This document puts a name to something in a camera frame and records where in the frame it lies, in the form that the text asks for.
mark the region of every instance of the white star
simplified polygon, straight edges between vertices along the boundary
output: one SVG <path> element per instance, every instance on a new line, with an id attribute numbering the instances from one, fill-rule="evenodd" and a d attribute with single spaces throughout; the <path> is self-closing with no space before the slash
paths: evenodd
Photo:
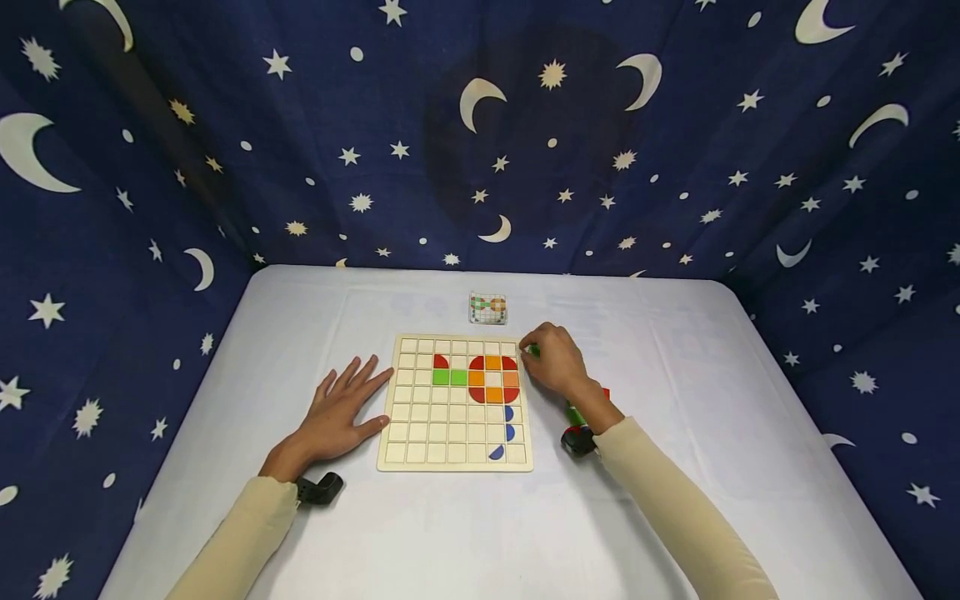
<path id="1" fill-rule="evenodd" d="M 740 112 L 746 112 L 747 108 L 756 108 L 756 103 L 763 100 L 765 97 L 766 96 L 760 95 L 760 90 L 757 90 L 752 94 L 744 94 L 743 102 L 741 102 L 737 106 L 743 107 L 743 110 L 741 110 Z"/>
<path id="2" fill-rule="evenodd" d="M 281 81 L 283 81 L 284 73 L 294 72 L 293 69 L 287 66 L 287 61 L 290 59 L 290 57 L 282 57 L 281 55 L 277 54 L 276 48 L 274 48 L 274 55 L 271 58 L 264 57 L 263 59 L 267 62 L 267 64 L 270 65 L 270 68 L 267 69 L 267 75 L 273 75 L 276 73 L 276 76 L 279 77 Z"/>
<path id="3" fill-rule="evenodd" d="M 932 508 L 937 508 L 934 506 L 933 502 L 939 500 L 940 498 L 930 493 L 930 486 L 924 486 L 920 488 L 917 486 L 917 484 L 911 481 L 910 487 L 913 488 L 913 490 L 904 491 L 917 498 L 917 504 L 929 504 Z"/>
<path id="4" fill-rule="evenodd" d="M 397 140 L 396 144 L 391 144 L 390 147 L 394 149 L 394 151 L 390 153 L 390 156 L 396 156 L 397 160 L 403 160 L 404 156 L 409 156 L 407 150 L 410 146 L 404 146 L 400 140 Z"/>
<path id="5" fill-rule="evenodd" d="M 396 23 L 398 26 L 403 27 L 400 18 L 406 14 L 407 11 L 400 7 L 400 0 L 384 0 L 384 2 L 386 2 L 386 4 L 380 7 L 380 10 L 387 14 L 387 25 Z"/>
<path id="6" fill-rule="evenodd" d="M 719 219 L 719 218 L 720 218 L 720 215 L 722 215 L 722 214 L 723 214 L 723 210 L 717 210 L 717 209 L 708 210 L 708 211 L 707 211 L 707 214 L 705 214 L 704 216 L 700 217 L 700 222 L 701 222 L 701 223 L 713 223 L 714 221 L 716 221 L 717 219 Z"/>
<path id="7" fill-rule="evenodd" d="M 340 155 L 340 159 L 344 162 L 345 167 L 350 163 L 356 164 L 357 158 L 360 157 L 360 155 L 356 154 L 352 148 L 349 150 L 341 148 L 340 151 L 343 153 Z"/>
<path id="8" fill-rule="evenodd" d="M 860 394 L 872 394 L 879 386 L 876 384 L 876 379 L 870 376 L 866 371 L 864 372 L 853 372 L 853 375 L 850 378 L 850 381 L 853 383 L 854 388 Z"/>
<path id="9" fill-rule="evenodd" d="M 849 189 L 851 194 L 855 194 L 856 190 L 863 189 L 863 184 L 866 183 L 867 180 L 862 180 L 854 175 L 852 180 L 843 180 L 843 182 L 846 184 L 843 188 Z"/>
<path id="10" fill-rule="evenodd" d="M 783 187 L 786 187 L 787 185 L 793 185 L 793 182 L 796 180 L 797 178 L 794 177 L 793 173 L 791 173 L 790 175 L 781 175 L 780 180 L 777 181 L 777 187 L 783 188 Z"/>
<path id="11" fill-rule="evenodd" d="M 167 428 L 167 418 L 164 417 L 161 420 L 158 420 L 154 424 L 154 429 L 150 432 L 150 435 L 153 436 L 151 442 L 156 442 L 157 438 L 163 437 L 163 430 Z"/>
<path id="12" fill-rule="evenodd" d="M 727 179 L 730 180 L 730 183 L 727 185 L 735 185 L 740 187 L 740 183 L 746 183 L 748 175 L 750 175 L 750 173 L 740 173 L 740 170 L 737 169 L 736 173 L 727 177 Z"/>
<path id="13" fill-rule="evenodd" d="M 894 298 L 897 299 L 897 304 L 903 304 L 904 302 L 910 302 L 916 293 L 917 291 L 913 289 L 913 284 L 911 283 L 906 287 L 901 287 L 900 291 L 894 294 Z"/>
<path id="14" fill-rule="evenodd" d="M 20 410 L 23 407 L 23 397 L 29 394 L 30 390 L 17 387 L 19 380 L 19 375 L 6 383 L 0 379 L 0 411 L 8 406 L 12 406 L 16 410 Z"/>
<path id="15" fill-rule="evenodd" d="M 213 334 L 207 333 L 200 341 L 200 354 L 207 356 L 213 350 Z"/>
<path id="16" fill-rule="evenodd" d="M 627 152 L 621 152 L 617 156 L 613 157 L 613 168 L 617 171 L 623 171 L 624 169 L 629 169 L 630 165 L 636 160 L 636 154 L 633 150 L 628 150 Z"/>
<path id="17" fill-rule="evenodd" d="M 353 208 L 353 212 L 366 212 L 371 204 L 373 204 L 373 200 L 370 199 L 368 194 L 359 194 L 353 196 L 350 200 L 350 207 Z"/>
<path id="18" fill-rule="evenodd" d="M 54 302 L 50 294 L 47 294 L 43 302 L 30 300 L 30 304 L 34 306 L 36 312 L 27 321 L 43 320 L 44 329 L 49 329 L 53 321 L 65 321 L 60 315 L 60 309 L 66 305 L 66 302 Z"/>
<path id="19" fill-rule="evenodd" d="M 874 269 L 879 269 L 880 259 L 873 258 L 870 255 L 867 255 L 867 259 L 860 263 L 860 271 L 866 271 L 867 273 L 872 273 Z"/>
<path id="20" fill-rule="evenodd" d="M 122 191 L 119 187 L 117 189 L 117 200 L 119 200 L 124 208 L 128 211 L 133 212 L 133 203 L 130 202 L 130 198 L 127 197 L 129 192 Z"/>
<path id="21" fill-rule="evenodd" d="M 160 246 L 158 246 L 153 239 L 150 240 L 150 248 L 147 250 L 154 256 L 154 260 L 163 262 L 163 252 L 160 251 Z"/>
<path id="22" fill-rule="evenodd" d="M 77 410 L 77 416 L 73 419 L 73 429 L 77 432 L 78 440 L 83 436 L 90 437 L 90 433 L 97 426 L 97 421 L 103 413 L 104 409 L 100 408 L 100 398 L 92 402 L 90 398 L 86 399 L 86 404 Z"/>
<path id="23" fill-rule="evenodd" d="M 820 201 L 814 200 L 813 198 L 800 203 L 800 210 L 805 210 L 806 212 L 813 212 L 816 208 L 820 208 Z"/>
<path id="24" fill-rule="evenodd" d="M 877 75 L 877 77 L 883 77 L 884 75 L 890 77 L 893 75 L 894 71 L 903 66 L 903 59 L 907 58 L 908 56 L 910 56 L 909 52 L 906 54 L 897 52 L 897 55 L 892 59 L 888 60 L 887 62 L 882 62 L 881 65 L 883 65 L 883 70 L 880 71 L 880 74 Z"/>

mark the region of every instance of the star print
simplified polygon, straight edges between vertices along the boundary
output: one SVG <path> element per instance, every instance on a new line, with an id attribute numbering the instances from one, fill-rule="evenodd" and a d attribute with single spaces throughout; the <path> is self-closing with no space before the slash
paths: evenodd
<path id="1" fill-rule="evenodd" d="M 727 185 L 735 185 L 737 187 L 740 187 L 740 183 L 747 182 L 748 175 L 750 175 L 750 173 L 740 173 L 740 170 L 737 169 L 736 173 L 727 177 L 727 179 L 730 180 L 730 183 L 728 183 Z"/>
<path id="2" fill-rule="evenodd" d="M 717 210 L 717 209 L 709 210 L 709 211 L 707 211 L 707 214 L 705 214 L 704 216 L 700 217 L 700 222 L 701 222 L 701 223 L 713 223 L 714 221 L 716 221 L 717 219 L 719 219 L 719 218 L 720 218 L 720 215 L 722 215 L 722 214 L 723 214 L 723 210 Z"/>
<path id="3" fill-rule="evenodd" d="M 867 259 L 860 263 L 860 271 L 866 271 L 867 273 L 872 273 L 874 269 L 879 269 L 880 259 L 873 258 L 872 256 L 867 256 Z"/>
<path id="4" fill-rule="evenodd" d="M 894 294 L 894 298 L 897 299 L 897 304 L 903 304 L 904 302 L 910 302 L 916 293 L 917 291 L 913 289 L 913 284 L 911 283 L 906 287 L 901 287 L 900 291 Z"/>
<path id="5" fill-rule="evenodd" d="M 0 411 L 8 406 L 12 406 L 16 410 L 23 408 L 23 397 L 29 394 L 30 390 L 18 387 L 17 382 L 19 380 L 19 375 L 7 382 L 0 379 Z"/>
<path id="6" fill-rule="evenodd" d="M 766 96 L 761 96 L 760 90 L 757 90 L 752 94 L 744 94 L 743 102 L 741 102 L 737 106 L 743 107 L 743 110 L 741 110 L 740 112 L 746 112 L 747 108 L 756 108 L 756 103 L 763 100 L 764 98 L 766 98 Z"/>
<path id="7" fill-rule="evenodd" d="M 627 152 L 621 152 L 617 156 L 613 157 L 613 168 L 617 171 L 623 171 L 624 169 L 629 169 L 630 165 L 636 160 L 636 154 L 633 150 L 628 150 Z"/>
<path id="8" fill-rule="evenodd" d="M 153 238 L 151 238 L 150 248 L 148 248 L 147 250 L 149 250 L 150 254 L 154 256 L 154 260 L 163 262 L 163 252 L 160 251 L 160 246 L 156 244 L 156 241 L 154 241 Z"/>
<path id="9" fill-rule="evenodd" d="M 373 200 L 371 200 L 367 194 L 353 196 L 352 200 L 350 200 L 350 207 L 353 209 L 353 212 L 367 212 L 371 204 L 373 204 Z"/>
<path id="10" fill-rule="evenodd" d="M 356 154 L 352 148 L 349 150 L 341 148 L 340 152 L 343 153 L 340 155 L 340 159 L 344 162 L 345 167 L 351 163 L 357 164 L 357 158 L 359 158 L 360 155 Z"/>
<path id="11" fill-rule="evenodd" d="M 793 182 L 796 180 L 797 178 L 794 177 L 793 173 L 791 173 L 790 175 L 781 175 L 780 180 L 777 181 L 777 187 L 783 188 L 783 187 L 786 187 L 787 185 L 793 185 Z"/>
<path id="12" fill-rule="evenodd" d="M 908 56 L 910 56 L 909 52 L 906 54 L 901 54 L 897 52 L 897 55 L 894 56 L 892 59 L 886 62 L 882 62 L 881 65 L 883 66 L 883 70 L 880 71 L 880 74 L 877 75 L 877 77 L 883 77 L 884 75 L 886 75 L 887 77 L 890 77 L 891 75 L 893 75 L 894 71 L 896 71 L 897 69 L 903 66 L 903 59 L 907 58 Z"/>
<path id="13" fill-rule="evenodd" d="M 846 184 L 843 188 L 849 189 L 851 194 L 855 194 L 856 190 L 863 189 L 863 184 L 866 183 L 867 180 L 862 180 L 854 175 L 852 180 L 843 180 L 843 182 Z"/>
<path id="14" fill-rule="evenodd" d="M 206 158 L 206 164 L 210 165 L 210 168 L 213 169 L 213 171 L 216 173 L 224 172 L 224 168 L 220 166 L 220 163 L 217 162 L 217 159 L 214 158 L 213 156 L 208 156 Z"/>
<path id="15" fill-rule="evenodd" d="M 53 321 L 66 321 L 60 315 L 60 309 L 66 305 L 66 302 L 54 302 L 50 294 L 47 294 L 42 302 L 30 300 L 30 304 L 34 306 L 36 312 L 27 321 L 41 320 L 44 329 L 49 329 Z"/>
<path id="16" fill-rule="evenodd" d="M 917 484 L 910 482 L 910 487 L 913 490 L 904 491 L 917 498 L 917 504 L 929 504 L 932 508 L 937 508 L 933 503 L 940 498 L 930 493 L 930 486 L 920 488 Z"/>
<path id="17" fill-rule="evenodd" d="M 161 420 L 155 421 L 154 429 L 150 432 L 150 435 L 153 437 L 150 439 L 151 442 L 156 442 L 157 438 L 163 437 L 163 430 L 167 428 L 167 418 L 164 417 Z"/>
<path id="18" fill-rule="evenodd" d="M 290 57 L 282 57 L 276 53 L 276 48 L 274 48 L 274 55 L 270 58 L 264 57 L 264 61 L 270 65 L 270 68 L 267 69 L 267 75 L 273 75 L 276 73 L 276 76 L 283 81 L 284 73 L 293 73 L 294 70 L 287 66 L 287 61 Z"/>
<path id="19" fill-rule="evenodd" d="M 130 198 L 127 197 L 129 192 L 122 191 L 119 187 L 117 190 L 117 200 L 126 208 L 128 211 L 133 212 L 133 203 L 130 202 Z"/>
<path id="20" fill-rule="evenodd" d="M 812 198 L 800 204 L 800 210 L 805 210 L 806 212 L 813 212 L 816 208 L 820 208 L 820 201 L 813 200 Z"/>
<path id="21" fill-rule="evenodd" d="M 406 14 L 407 11 L 400 7 L 400 0 L 384 0 L 384 2 L 386 2 L 386 4 L 380 7 L 380 10 L 387 14 L 387 25 L 396 23 L 399 27 L 403 27 L 400 18 Z"/>
<path id="22" fill-rule="evenodd" d="M 390 153 L 390 156 L 396 156 L 397 160 L 403 160 L 404 156 L 409 156 L 407 150 L 410 146 L 404 146 L 400 140 L 397 140 L 396 144 L 391 144 L 390 147 L 394 149 L 394 151 Z"/>

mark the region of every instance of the wooden puzzle board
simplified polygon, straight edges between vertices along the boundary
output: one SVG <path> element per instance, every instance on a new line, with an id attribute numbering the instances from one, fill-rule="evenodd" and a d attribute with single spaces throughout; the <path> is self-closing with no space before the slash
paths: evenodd
<path id="1" fill-rule="evenodd" d="M 380 436 L 384 471 L 531 471 L 517 340 L 402 334 Z"/>

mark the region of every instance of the crescent moon print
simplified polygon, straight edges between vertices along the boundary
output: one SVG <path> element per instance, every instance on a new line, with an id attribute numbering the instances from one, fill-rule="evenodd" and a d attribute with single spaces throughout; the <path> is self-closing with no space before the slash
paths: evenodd
<path id="1" fill-rule="evenodd" d="M 467 129 L 474 133 L 477 133 L 477 130 L 473 126 L 473 110 L 484 98 L 496 98 L 507 102 L 507 97 L 499 87 L 479 77 L 467 84 L 463 93 L 460 94 L 460 118 L 463 119 Z"/>
<path id="2" fill-rule="evenodd" d="M 660 59 L 652 54 L 636 54 L 624 60 L 616 68 L 632 66 L 643 76 L 643 87 L 640 89 L 640 95 L 636 97 L 634 103 L 624 108 L 625 112 L 637 110 L 646 106 L 653 98 L 657 88 L 660 87 L 660 78 L 663 76 L 663 65 Z"/>
<path id="3" fill-rule="evenodd" d="M 827 10 L 829 0 L 810 0 L 804 11 L 797 19 L 797 28 L 794 30 L 794 36 L 801 44 L 822 44 L 835 37 L 840 37 L 849 30 L 850 27 L 833 28 L 824 22 L 824 11 Z"/>
<path id="4" fill-rule="evenodd" d="M 498 229 L 495 233 L 491 233 L 490 235 L 478 235 L 477 237 L 485 242 L 496 244 L 510 237 L 510 231 L 510 220 L 507 219 L 507 217 L 500 215 L 500 229 Z"/>
<path id="5" fill-rule="evenodd" d="M 73 0 L 60 0 L 60 10 L 62 11 L 71 2 Z M 116 0 L 92 0 L 92 2 L 96 2 L 107 9 L 107 12 L 113 17 L 113 22 L 120 28 L 120 33 L 123 34 L 123 51 L 130 52 L 133 49 L 133 31 L 130 29 L 127 16 L 120 10 L 120 5 L 116 3 Z"/>
<path id="6" fill-rule="evenodd" d="M 202 292 L 206 288 L 210 287 L 210 284 L 213 283 L 213 261 L 210 260 L 210 255 L 206 252 L 200 250 L 199 248 L 188 248 L 183 251 L 184 254 L 190 254 L 197 259 L 197 262 L 200 263 L 200 283 L 197 284 L 197 287 L 193 288 L 194 292 Z"/>
<path id="7" fill-rule="evenodd" d="M 852 148 L 856 140 L 860 139 L 860 136 L 870 127 L 880 121 L 886 121 L 888 119 L 900 121 L 903 126 L 906 127 L 910 124 L 910 113 L 907 112 L 903 105 L 884 105 L 878 108 L 874 114 L 867 117 L 867 120 L 861 123 L 860 127 L 856 128 L 856 131 L 850 136 L 850 147 Z"/>
<path id="8" fill-rule="evenodd" d="M 79 192 L 58 180 L 40 163 L 34 151 L 34 136 L 53 121 L 33 112 L 16 112 L 0 119 L 0 157 L 11 171 L 29 183 L 48 192 L 70 194 Z"/>

